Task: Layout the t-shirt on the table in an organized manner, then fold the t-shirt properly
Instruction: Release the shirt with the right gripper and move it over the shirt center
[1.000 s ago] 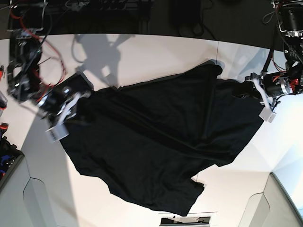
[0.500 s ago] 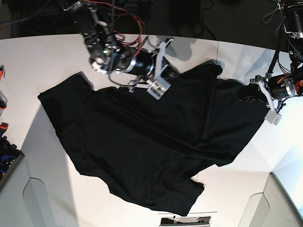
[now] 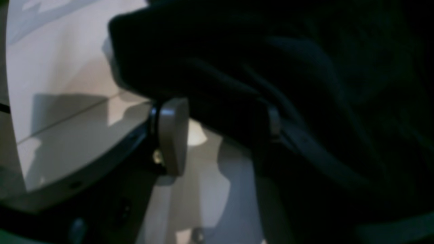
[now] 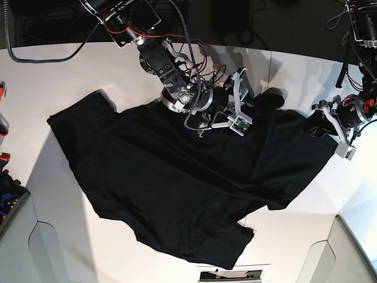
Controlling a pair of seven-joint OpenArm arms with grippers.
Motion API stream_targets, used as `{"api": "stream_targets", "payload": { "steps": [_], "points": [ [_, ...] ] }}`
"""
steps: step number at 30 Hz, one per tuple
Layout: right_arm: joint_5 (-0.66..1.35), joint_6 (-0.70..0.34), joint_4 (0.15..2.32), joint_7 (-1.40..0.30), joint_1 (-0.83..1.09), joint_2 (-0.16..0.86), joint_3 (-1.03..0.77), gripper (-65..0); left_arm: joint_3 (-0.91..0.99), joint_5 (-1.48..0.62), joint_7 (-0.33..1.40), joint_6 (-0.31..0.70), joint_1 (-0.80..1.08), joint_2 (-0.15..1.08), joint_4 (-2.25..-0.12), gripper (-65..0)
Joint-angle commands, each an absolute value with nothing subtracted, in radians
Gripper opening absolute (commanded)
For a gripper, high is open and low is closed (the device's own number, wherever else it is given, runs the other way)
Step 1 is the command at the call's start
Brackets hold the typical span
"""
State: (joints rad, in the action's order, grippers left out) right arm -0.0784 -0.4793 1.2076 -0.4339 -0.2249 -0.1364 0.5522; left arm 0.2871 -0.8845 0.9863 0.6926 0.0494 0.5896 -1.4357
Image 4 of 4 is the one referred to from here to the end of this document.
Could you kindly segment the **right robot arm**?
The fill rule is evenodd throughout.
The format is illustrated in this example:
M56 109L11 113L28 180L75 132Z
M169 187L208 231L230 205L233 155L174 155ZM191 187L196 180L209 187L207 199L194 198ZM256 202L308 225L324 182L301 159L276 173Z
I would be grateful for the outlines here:
M172 46L172 34L157 35L161 22L148 1L81 1L83 8L99 20L120 48L134 43L145 72L156 75L163 85L160 101L171 111L184 114L185 128L202 135L206 130L228 128L244 136L252 118L242 112L242 105L253 105L249 88L242 85L241 67L225 75L218 65L211 79L204 79L195 61Z

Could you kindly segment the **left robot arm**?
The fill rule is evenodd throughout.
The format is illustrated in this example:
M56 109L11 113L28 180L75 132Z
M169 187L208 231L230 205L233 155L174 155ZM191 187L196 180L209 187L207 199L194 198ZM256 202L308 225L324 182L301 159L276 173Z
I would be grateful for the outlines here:
M351 147L364 128L376 123L376 1L343 3L349 28L342 39L346 51L335 87L341 88L347 78L356 93L312 105L303 131L315 137L337 136Z

